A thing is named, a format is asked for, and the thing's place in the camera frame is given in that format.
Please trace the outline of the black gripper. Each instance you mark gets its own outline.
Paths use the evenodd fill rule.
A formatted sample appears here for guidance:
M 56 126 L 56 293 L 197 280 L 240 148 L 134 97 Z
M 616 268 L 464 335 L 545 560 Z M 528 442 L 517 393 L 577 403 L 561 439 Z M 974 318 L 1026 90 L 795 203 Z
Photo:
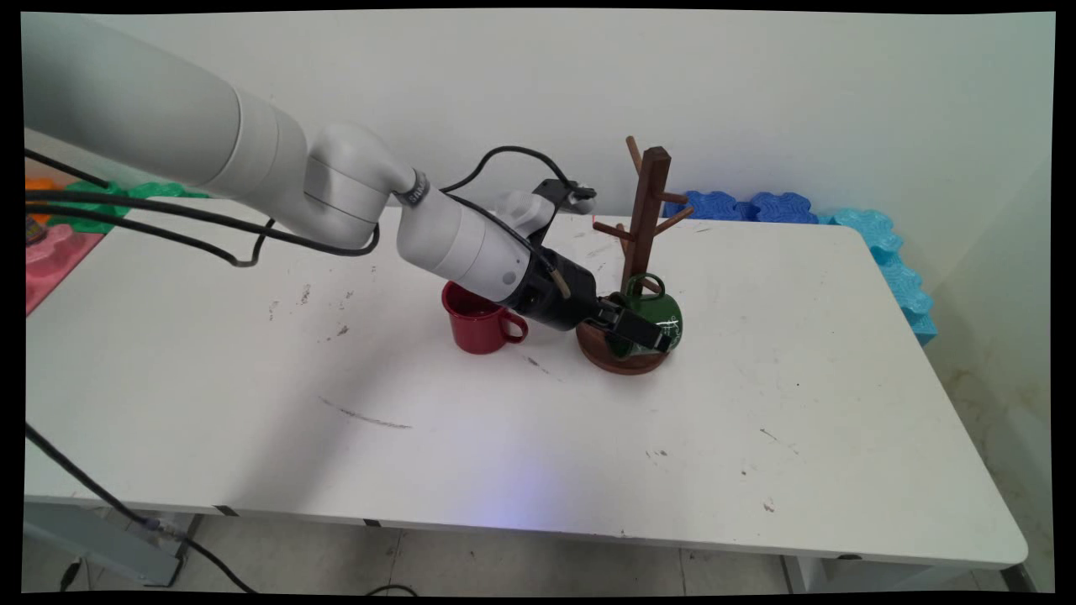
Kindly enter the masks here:
M 675 347 L 675 320 L 650 321 L 631 309 L 621 292 L 596 294 L 594 276 L 546 247 L 535 249 L 511 310 L 550 329 L 591 324 L 607 332 L 612 354 L 657 354 Z

